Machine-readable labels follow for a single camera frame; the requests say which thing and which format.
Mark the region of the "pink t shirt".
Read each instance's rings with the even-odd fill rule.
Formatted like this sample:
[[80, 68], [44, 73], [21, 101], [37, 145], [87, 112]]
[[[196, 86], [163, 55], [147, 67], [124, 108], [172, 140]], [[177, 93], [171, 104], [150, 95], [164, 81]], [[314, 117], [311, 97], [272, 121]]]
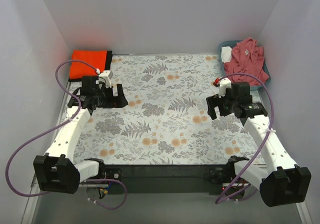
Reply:
[[248, 37], [232, 48], [230, 62], [224, 63], [226, 75], [232, 82], [248, 82], [251, 86], [258, 86], [269, 78], [263, 71], [264, 48], [257, 45], [257, 40]]

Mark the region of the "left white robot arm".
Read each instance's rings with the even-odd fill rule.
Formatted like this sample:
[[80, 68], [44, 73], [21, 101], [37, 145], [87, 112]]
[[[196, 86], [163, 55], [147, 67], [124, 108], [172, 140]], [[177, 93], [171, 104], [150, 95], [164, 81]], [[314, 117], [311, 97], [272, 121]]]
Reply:
[[90, 178], [103, 179], [106, 168], [103, 160], [85, 159], [73, 163], [78, 140], [96, 109], [123, 108], [128, 105], [123, 87], [111, 84], [112, 72], [83, 76], [81, 86], [71, 93], [63, 125], [44, 155], [35, 157], [33, 166], [40, 190], [73, 194], [80, 183]]

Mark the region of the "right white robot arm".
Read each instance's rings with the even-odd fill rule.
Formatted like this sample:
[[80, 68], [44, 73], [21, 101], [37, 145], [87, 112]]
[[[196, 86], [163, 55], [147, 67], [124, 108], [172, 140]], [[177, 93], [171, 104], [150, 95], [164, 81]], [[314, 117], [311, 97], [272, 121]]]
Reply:
[[233, 114], [257, 144], [266, 168], [253, 164], [247, 157], [231, 156], [226, 170], [215, 170], [214, 181], [228, 181], [223, 194], [241, 178], [260, 192], [262, 200], [269, 206], [303, 202], [306, 198], [311, 173], [307, 167], [300, 167], [288, 154], [274, 129], [271, 120], [260, 102], [253, 102], [250, 85], [247, 82], [232, 83], [228, 78], [216, 79], [218, 94], [206, 99], [208, 115], [217, 118], [215, 108], [221, 117]]

